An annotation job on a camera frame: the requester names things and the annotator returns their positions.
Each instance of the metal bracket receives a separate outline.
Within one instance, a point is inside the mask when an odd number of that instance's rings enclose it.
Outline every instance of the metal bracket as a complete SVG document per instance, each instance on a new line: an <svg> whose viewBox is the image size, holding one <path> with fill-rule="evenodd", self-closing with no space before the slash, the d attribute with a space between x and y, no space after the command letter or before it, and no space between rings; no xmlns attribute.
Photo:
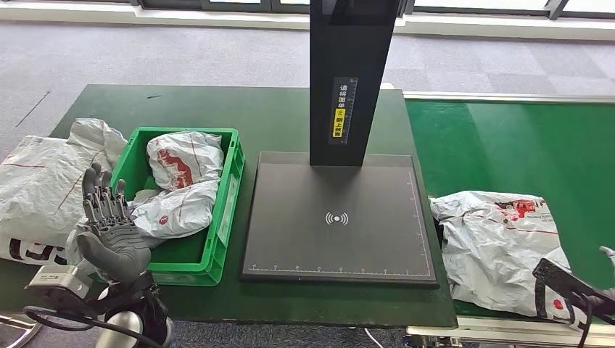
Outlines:
<svg viewBox="0 0 615 348"><path fill-rule="evenodd" d="M457 317L455 329L422 328L410 326L408 335L421 342L417 336L435 337L439 342L484 342L493 344L520 344L529 346L576 347L581 333L565 324L530 320L486 319ZM426 343L433 340L423 339ZM615 326L595 323L590 327L586 347L615 347Z"/></svg>
<svg viewBox="0 0 615 348"><path fill-rule="evenodd" d="M9 344L7 347L2 348L20 348L23 347L26 343L28 343L34 335L41 329L41 324L35 322L34 320L26 317L23 314L16 315L0 315L0 326L6 325L11 326L13 328L18 328L23 330L23 334L17 339L17 341Z"/></svg>

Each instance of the package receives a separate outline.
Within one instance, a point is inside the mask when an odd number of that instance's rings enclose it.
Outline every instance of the package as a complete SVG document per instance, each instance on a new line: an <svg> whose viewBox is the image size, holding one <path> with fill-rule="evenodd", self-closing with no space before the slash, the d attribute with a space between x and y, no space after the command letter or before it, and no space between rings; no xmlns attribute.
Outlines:
<svg viewBox="0 0 615 348"><path fill-rule="evenodd" d="M173 191L219 179L224 161L221 139L200 132L178 132L150 140L147 154L156 184Z"/></svg>
<svg viewBox="0 0 615 348"><path fill-rule="evenodd" d="M543 198L463 191L431 199L431 207L444 229L442 259L453 299L575 328L587 320L553 290L537 287L532 275L543 257L570 267Z"/></svg>
<svg viewBox="0 0 615 348"><path fill-rule="evenodd" d="M77 119L67 140L27 136L0 164L0 257L62 264L69 232L85 214L81 178L92 162L111 170L126 144L96 119Z"/></svg>
<svg viewBox="0 0 615 348"><path fill-rule="evenodd" d="M220 179L164 191L132 212L135 225L156 239L190 236L211 223L212 208Z"/></svg>

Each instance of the red logo on bag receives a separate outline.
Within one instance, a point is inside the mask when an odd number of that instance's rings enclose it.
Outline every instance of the red logo on bag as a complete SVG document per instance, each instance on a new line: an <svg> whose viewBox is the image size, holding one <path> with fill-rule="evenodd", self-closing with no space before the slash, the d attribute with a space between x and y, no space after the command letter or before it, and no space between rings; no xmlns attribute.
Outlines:
<svg viewBox="0 0 615 348"><path fill-rule="evenodd" d="M496 202L495 205L498 206L502 215L507 218L510 218L512 221L517 221L518 219L525 218L525 215L528 212L536 212L536 206L542 206L542 202L534 202L529 199L517 199L512 202Z"/></svg>
<svg viewBox="0 0 615 348"><path fill-rule="evenodd" d="M175 189L183 189L192 185L192 172L186 163L182 162L179 157L171 156L169 150L158 150L158 163L163 167L174 167L177 170L176 176L173 178L173 186Z"/></svg>
<svg viewBox="0 0 615 348"><path fill-rule="evenodd" d="M561 301L558 299L553 300L553 306L557 308L558 310L562 310L564 308L564 305L561 304Z"/></svg>

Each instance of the robotic hand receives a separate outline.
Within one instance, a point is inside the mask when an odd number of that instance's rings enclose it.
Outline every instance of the robotic hand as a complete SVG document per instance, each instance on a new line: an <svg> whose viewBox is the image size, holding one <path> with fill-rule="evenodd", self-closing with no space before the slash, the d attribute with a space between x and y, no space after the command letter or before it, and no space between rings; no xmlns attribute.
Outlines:
<svg viewBox="0 0 615 348"><path fill-rule="evenodd" d="M111 175L101 173L98 163L83 174L83 208L88 221L77 226L76 236L83 258L109 286L97 298L88 297L92 280L81 272L81 264L42 266L25 288L51 309L28 306L24 313L66 331L104 328L96 348L167 348L173 340L173 321L147 270L151 253L128 213L125 182L120 180L114 192ZM96 319L99 315L104 315L104 322ZM49 317L86 326L66 326Z"/></svg>
<svg viewBox="0 0 615 348"><path fill-rule="evenodd" d="M124 180L115 195L110 188L111 172L94 163L83 174L83 208L88 222L78 225L77 245L107 282L133 283L146 270L149 248L136 230L124 199Z"/></svg>
<svg viewBox="0 0 615 348"><path fill-rule="evenodd" d="M615 273L615 250L607 248L606 246L601 246L600 251L603 252L609 259L611 259L611 263L613 264L613 272ZM615 288L610 288L608 290L605 290L604 292L615 299Z"/></svg>
<svg viewBox="0 0 615 348"><path fill-rule="evenodd" d="M611 259L615 269L615 251L606 246L601 246L600 251ZM585 344L594 316L615 325L615 288L596 289L547 259L541 259L532 274L537 280L537 285L541 283L552 288L587 315L579 348Z"/></svg>

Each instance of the black vertical stand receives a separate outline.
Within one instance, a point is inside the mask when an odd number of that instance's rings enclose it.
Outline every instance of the black vertical stand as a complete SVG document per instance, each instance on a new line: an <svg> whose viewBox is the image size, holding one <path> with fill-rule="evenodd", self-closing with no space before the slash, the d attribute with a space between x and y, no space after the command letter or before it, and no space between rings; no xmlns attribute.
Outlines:
<svg viewBox="0 0 615 348"><path fill-rule="evenodd" d="M311 1L310 165L363 165L398 5Z"/></svg>

